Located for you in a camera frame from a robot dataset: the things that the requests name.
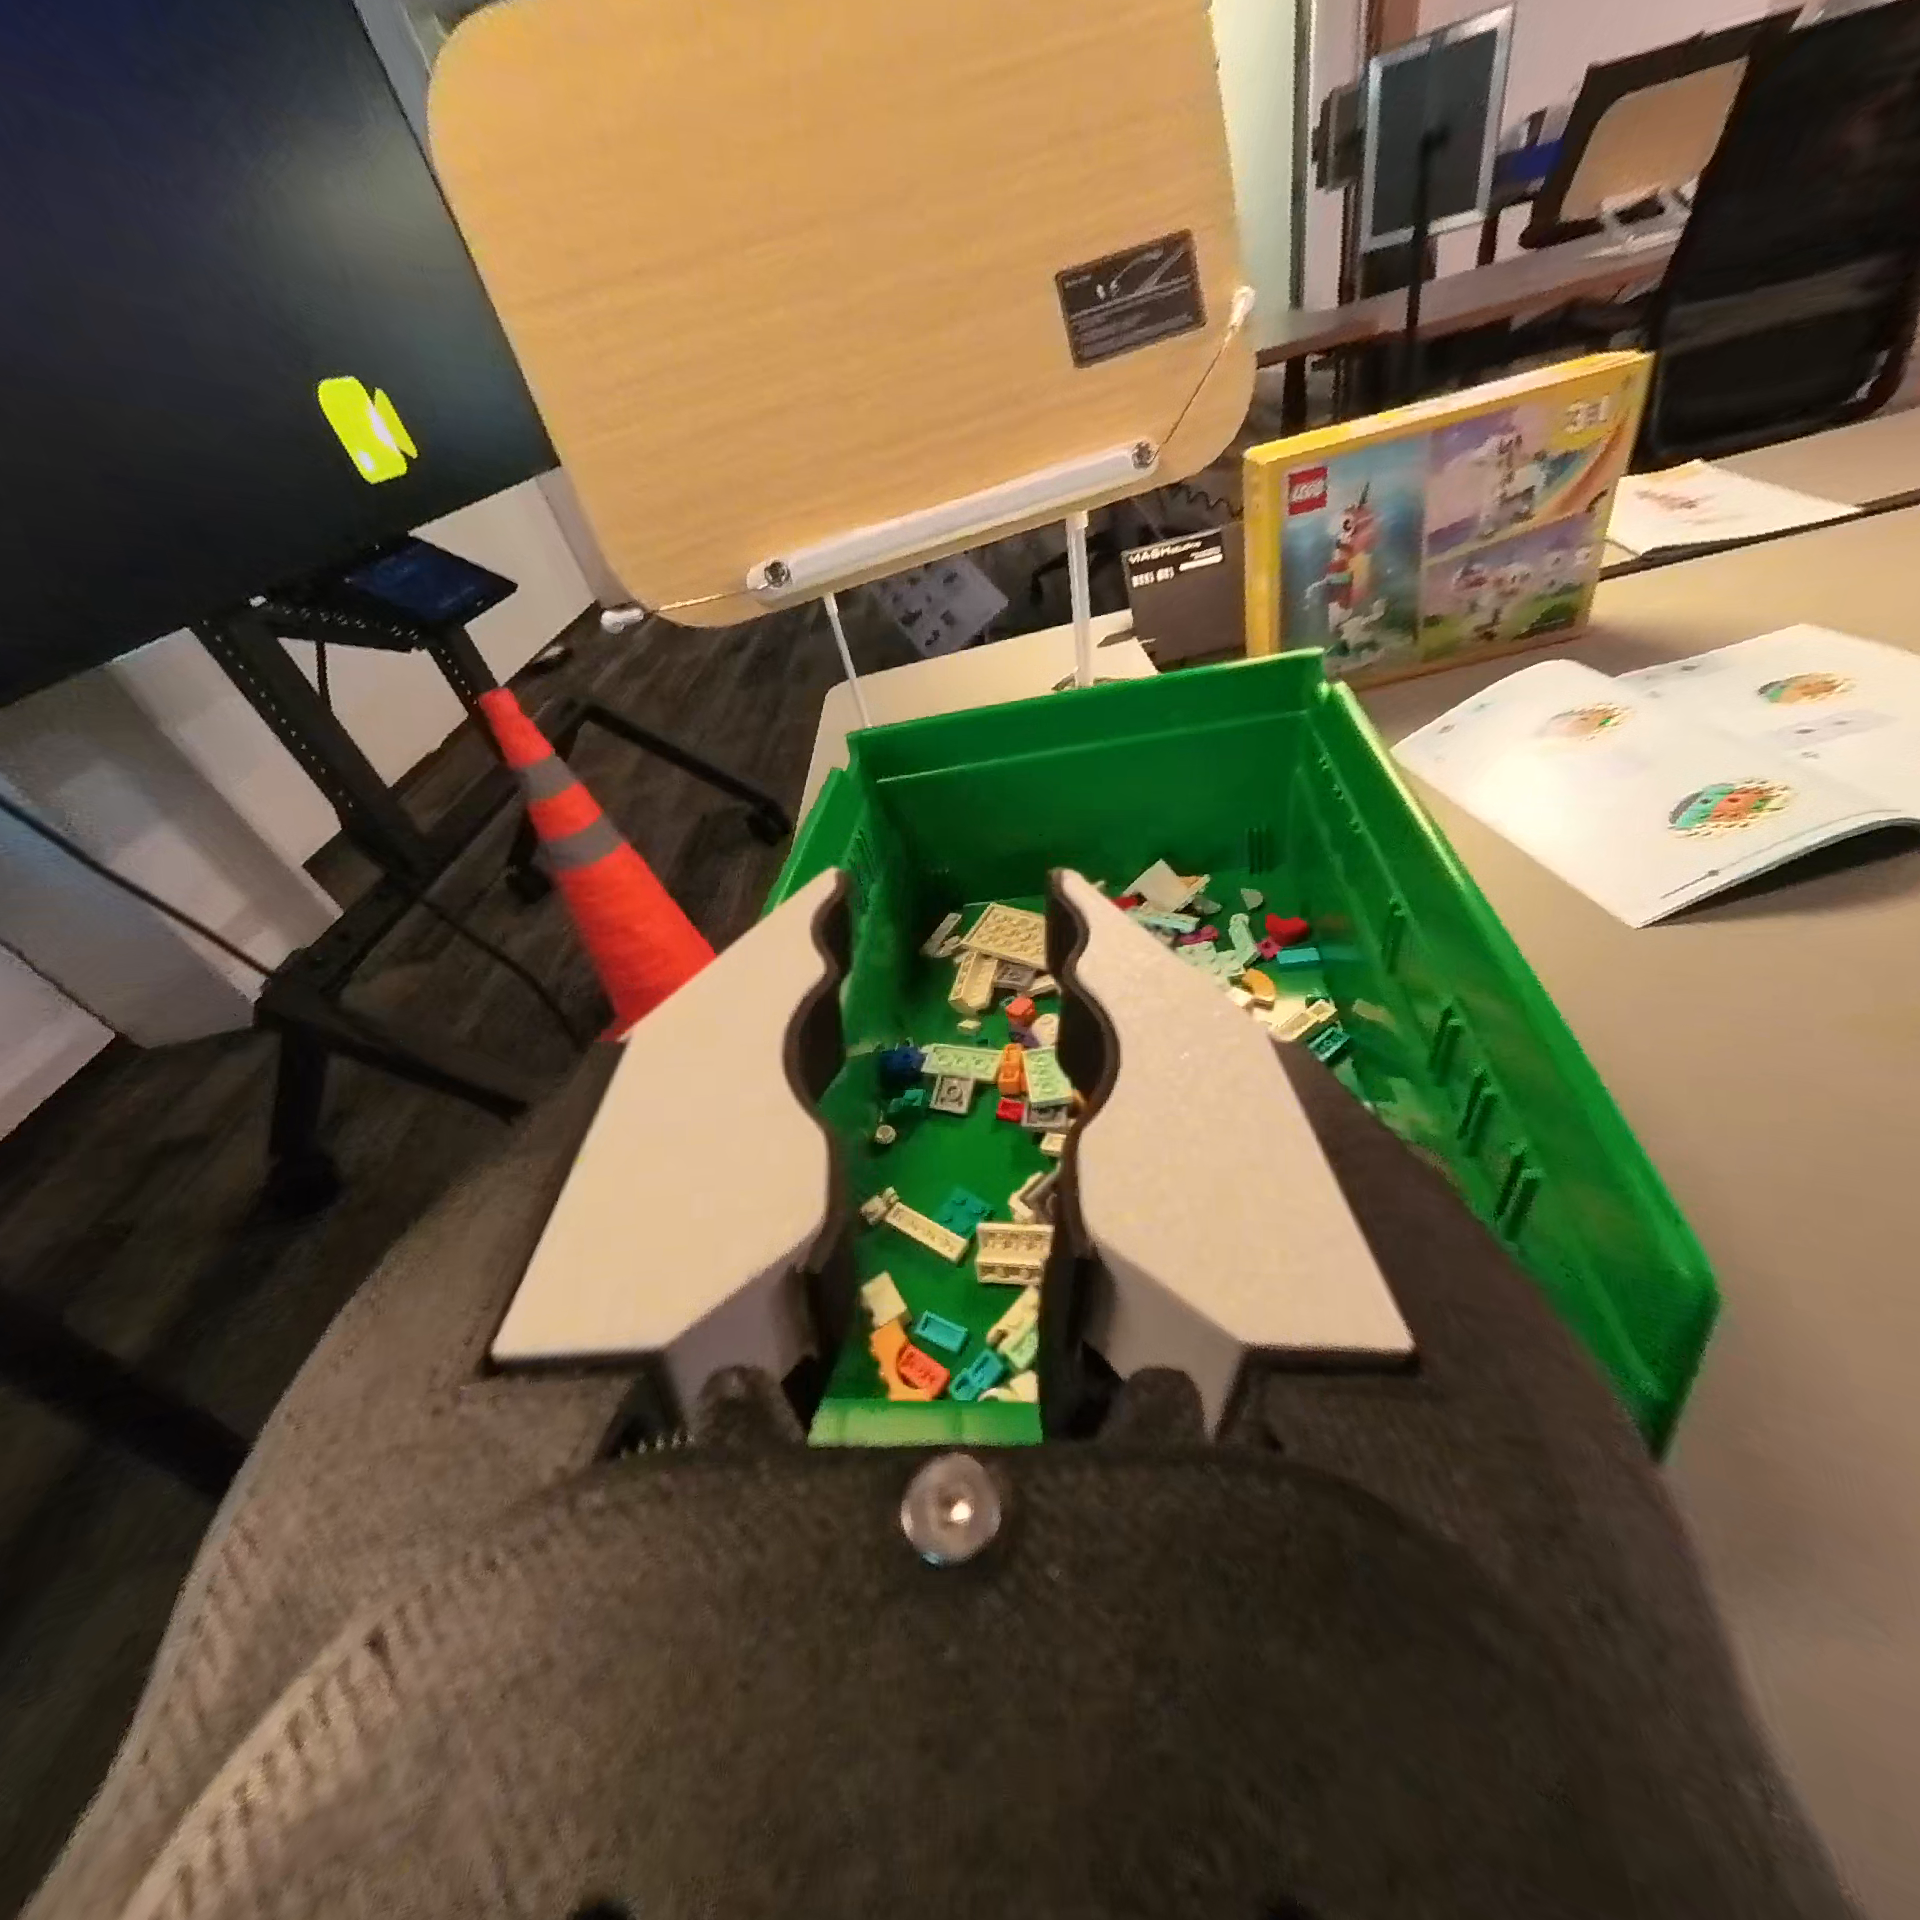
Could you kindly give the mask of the open instruction booklet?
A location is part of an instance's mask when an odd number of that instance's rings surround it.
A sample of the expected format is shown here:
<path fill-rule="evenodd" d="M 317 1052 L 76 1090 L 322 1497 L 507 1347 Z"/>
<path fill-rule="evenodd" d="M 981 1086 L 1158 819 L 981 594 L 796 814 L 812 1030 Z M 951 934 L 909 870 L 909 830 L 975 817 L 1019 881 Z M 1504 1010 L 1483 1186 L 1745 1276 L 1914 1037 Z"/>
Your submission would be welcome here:
<path fill-rule="evenodd" d="M 1918 655 L 1795 622 L 1608 674 L 1517 668 L 1393 758 L 1627 927 L 1918 827 Z"/>

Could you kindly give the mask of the grey printed sheet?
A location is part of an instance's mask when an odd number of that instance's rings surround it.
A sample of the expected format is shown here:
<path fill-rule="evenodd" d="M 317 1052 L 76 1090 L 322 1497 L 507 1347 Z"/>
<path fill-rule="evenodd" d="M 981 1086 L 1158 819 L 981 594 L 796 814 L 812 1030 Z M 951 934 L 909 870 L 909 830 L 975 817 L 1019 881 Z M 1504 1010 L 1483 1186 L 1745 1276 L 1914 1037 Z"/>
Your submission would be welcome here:
<path fill-rule="evenodd" d="M 981 642 L 1010 611 L 1006 589 L 965 553 L 906 568 L 870 589 L 916 660 Z"/>

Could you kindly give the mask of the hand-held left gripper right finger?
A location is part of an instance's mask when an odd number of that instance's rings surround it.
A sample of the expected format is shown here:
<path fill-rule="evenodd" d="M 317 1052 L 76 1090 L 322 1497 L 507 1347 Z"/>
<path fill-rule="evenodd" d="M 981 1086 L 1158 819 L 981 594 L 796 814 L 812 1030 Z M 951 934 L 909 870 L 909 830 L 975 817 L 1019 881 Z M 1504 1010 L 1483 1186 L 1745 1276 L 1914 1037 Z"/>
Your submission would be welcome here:
<path fill-rule="evenodd" d="M 1403 1370 L 1413 1331 L 1284 1045 L 1075 868 L 1046 879 L 1067 1076 L 1063 1164 L 1092 1260 L 1080 1339 L 1121 1381 L 1180 1375 L 1203 1425 L 1286 1370 Z"/>

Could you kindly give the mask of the small blue-screen tablet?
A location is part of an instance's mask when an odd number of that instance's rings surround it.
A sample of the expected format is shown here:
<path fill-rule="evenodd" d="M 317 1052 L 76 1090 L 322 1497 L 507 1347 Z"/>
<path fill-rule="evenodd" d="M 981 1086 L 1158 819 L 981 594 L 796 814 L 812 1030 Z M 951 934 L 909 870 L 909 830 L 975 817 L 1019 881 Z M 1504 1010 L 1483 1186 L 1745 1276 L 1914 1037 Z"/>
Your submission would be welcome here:
<path fill-rule="evenodd" d="M 349 597 L 428 626 L 470 626 L 518 589 L 501 570 L 424 538 L 405 538 L 375 551 L 345 568 L 341 584 Z"/>

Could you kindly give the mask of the green plastic bin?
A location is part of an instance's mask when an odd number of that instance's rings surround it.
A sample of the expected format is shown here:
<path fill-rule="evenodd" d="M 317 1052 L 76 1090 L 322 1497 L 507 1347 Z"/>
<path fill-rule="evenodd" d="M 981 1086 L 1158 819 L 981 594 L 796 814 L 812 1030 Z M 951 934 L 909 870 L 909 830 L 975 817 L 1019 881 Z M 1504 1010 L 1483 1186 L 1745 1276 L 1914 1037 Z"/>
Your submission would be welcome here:
<path fill-rule="evenodd" d="M 823 779 L 765 913 L 848 876 L 848 1045 L 929 1041 L 924 937 L 1043 903 L 1050 868 L 1116 890 L 1152 859 L 1305 918 L 1337 1079 L 1450 1178 L 1586 1346 L 1657 1457 L 1719 1285 L 1686 1214 L 1356 694 L 1316 654 L 1046 692 L 863 735 Z"/>

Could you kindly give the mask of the small grey-framed monitor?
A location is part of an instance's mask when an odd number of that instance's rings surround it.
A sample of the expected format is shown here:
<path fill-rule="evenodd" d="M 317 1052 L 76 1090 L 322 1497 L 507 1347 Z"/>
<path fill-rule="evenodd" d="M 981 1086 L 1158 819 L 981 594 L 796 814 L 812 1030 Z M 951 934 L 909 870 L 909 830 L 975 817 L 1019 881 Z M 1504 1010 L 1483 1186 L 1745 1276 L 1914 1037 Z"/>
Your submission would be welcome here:
<path fill-rule="evenodd" d="M 1419 388 L 1426 247 L 1493 205 L 1515 7 L 1487 7 L 1368 57 L 1357 250 L 1403 250 L 1396 399 Z"/>

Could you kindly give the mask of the black monitor stand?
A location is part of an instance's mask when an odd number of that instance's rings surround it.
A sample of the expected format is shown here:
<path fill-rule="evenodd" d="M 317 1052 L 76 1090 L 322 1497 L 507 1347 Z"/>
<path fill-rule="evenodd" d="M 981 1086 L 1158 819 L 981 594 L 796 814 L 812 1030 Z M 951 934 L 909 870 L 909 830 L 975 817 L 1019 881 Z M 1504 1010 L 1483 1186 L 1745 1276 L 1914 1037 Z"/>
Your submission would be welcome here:
<path fill-rule="evenodd" d="M 345 1002 L 354 976 L 407 913 L 441 913 L 434 888 L 515 804 L 515 779 L 491 768 L 445 817 L 422 827 L 341 720 L 322 692 L 322 673 L 310 678 L 289 660 L 288 642 L 304 642 L 314 655 L 345 649 L 424 655 L 468 710 L 477 710 L 477 694 L 501 683 L 470 626 L 428 626 L 356 601 L 341 584 L 345 568 L 310 570 L 190 626 L 319 790 L 349 848 L 372 866 L 372 884 L 322 934 L 288 953 L 255 999 L 255 1029 L 277 1041 L 266 1197 L 283 1214 L 322 1212 L 342 1187 L 319 1140 L 325 1074 L 341 1060 L 454 1098 L 495 1119 L 515 1119 L 539 1092 L 531 1076 L 483 1052 L 411 1030 Z"/>

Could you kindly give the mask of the small dark box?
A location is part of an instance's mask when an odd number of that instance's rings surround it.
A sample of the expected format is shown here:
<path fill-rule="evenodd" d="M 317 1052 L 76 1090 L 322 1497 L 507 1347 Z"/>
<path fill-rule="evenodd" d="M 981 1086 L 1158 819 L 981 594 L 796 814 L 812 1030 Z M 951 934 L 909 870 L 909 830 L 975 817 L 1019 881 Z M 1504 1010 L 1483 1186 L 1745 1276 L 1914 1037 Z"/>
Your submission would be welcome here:
<path fill-rule="evenodd" d="M 1121 574 L 1132 636 L 1158 673 L 1245 655 L 1242 522 L 1128 547 Z"/>

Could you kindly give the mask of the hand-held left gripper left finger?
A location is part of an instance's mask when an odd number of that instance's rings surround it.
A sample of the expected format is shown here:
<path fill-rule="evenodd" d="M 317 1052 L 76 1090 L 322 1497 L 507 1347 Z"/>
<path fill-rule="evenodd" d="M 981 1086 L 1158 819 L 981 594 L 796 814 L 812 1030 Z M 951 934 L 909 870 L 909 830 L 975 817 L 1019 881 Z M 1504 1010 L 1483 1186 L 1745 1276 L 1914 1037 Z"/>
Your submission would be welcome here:
<path fill-rule="evenodd" d="M 636 1362 L 697 1396 L 725 1367 L 780 1384 L 827 1353 L 848 1312 L 823 1117 L 848 966 L 848 870 L 827 868 L 631 1029 L 494 1367 Z"/>

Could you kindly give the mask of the black mesh office chair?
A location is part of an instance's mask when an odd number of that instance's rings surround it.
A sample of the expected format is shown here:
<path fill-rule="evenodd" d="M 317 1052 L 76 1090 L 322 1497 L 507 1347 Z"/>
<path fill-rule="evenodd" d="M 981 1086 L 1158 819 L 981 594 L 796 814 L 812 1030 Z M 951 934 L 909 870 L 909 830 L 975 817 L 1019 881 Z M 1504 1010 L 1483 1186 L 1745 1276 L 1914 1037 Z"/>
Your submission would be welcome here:
<path fill-rule="evenodd" d="M 1918 4 L 1879 4 L 1749 63 L 1647 305 L 1632 469 L 1861 419 L 1914 327 Z"/>

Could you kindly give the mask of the pile of lego bricks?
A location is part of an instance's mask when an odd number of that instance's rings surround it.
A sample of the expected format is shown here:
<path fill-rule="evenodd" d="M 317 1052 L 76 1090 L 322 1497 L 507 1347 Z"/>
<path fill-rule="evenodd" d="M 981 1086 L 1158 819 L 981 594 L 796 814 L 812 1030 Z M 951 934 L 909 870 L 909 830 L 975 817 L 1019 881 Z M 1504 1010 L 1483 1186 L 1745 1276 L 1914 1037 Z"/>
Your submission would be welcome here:
<path fill-rule="evenodd" d="M 1257 1017 L 1286 1072 L 1330 1064 L 1333 1004 L 1280 991 L 1245 918 L 1215 941 L 1137 896 L 1116 908 Z M 1092 1260 L 1075 1247 L 1063 1164 L 1088 1098 L 1067 1076 L 1048 913 L 954 909 L 920 953 L 939 991 L 916 1017 L 929 1041 L 848 1045 L 823 1101 L 848 1150 L 857 1293 L 812 1441 L 1027 1447 L 1116 1377 L 1075 1339 Z"/>

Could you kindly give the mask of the yellow lego box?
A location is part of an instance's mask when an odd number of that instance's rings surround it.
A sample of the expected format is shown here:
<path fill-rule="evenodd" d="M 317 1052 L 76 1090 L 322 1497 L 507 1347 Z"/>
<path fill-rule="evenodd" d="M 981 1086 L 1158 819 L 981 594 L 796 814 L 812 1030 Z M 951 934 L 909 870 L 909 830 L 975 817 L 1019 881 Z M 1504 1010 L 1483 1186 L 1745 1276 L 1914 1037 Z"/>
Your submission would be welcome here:
<path fill-rule="evenodd" d="M 1245 449 L 1246 660 L 1386 686 L 1578 636 L 1650 388 L 1602 348 Z"/>

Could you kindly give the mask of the orange traffic cone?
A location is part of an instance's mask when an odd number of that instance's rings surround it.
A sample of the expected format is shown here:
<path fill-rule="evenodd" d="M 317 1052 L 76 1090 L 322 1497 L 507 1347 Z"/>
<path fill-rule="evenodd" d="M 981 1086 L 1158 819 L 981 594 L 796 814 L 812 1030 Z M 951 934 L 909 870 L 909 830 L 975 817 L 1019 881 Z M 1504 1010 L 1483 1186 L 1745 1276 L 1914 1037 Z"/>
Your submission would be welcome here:
<path fill-rule="evenodd" d="M 477 710 L 518 779 L 543 868 L 612 1002 L 604 1037 L 620 1041 L 705 971 L 716 949 L 518 697 L 494 686 L 477 694 Z"/>

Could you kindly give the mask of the closed instruction booklet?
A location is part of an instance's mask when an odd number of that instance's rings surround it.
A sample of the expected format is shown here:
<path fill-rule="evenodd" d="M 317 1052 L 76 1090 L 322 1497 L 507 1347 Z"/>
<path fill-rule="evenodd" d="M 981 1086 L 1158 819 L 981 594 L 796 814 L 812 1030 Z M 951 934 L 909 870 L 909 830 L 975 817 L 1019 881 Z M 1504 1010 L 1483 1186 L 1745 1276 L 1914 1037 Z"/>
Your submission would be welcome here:
<path fill-rule="evenodd" d="M 1623 475 L 1608 520 L 1608 547 L 1620 558 L 1722 547 L 1793 535 L 1857 513 L 1845 498 L 1694 460 L 1658 474 Z"/>

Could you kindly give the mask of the long wooden table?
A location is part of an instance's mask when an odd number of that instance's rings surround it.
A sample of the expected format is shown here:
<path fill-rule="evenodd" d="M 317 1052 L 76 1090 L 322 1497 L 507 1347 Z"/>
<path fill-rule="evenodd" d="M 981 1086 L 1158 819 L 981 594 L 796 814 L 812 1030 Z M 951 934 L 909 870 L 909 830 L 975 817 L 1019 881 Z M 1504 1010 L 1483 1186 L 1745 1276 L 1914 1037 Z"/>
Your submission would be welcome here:
<path fill-rule="evenodd" d="M 1284 429 L 1304 429 L 1310 422 L 1310 359 L 1393 342 L 1403 335 L 1406 318 L 1416 323 L 1413 328 L 1426 342 L 1548 313 L 1571 301 L 1614 301 L 1620 291 L 1657 281 L 1674 247 L 1679 229 L 1647 229 L 1640 238 L 1597 235 L 1430 276 L 1406 291 L 1322 309 L 1291 309 L 1267 323 L 1257 366 L 1280 370 L 1280 424 Z"/>

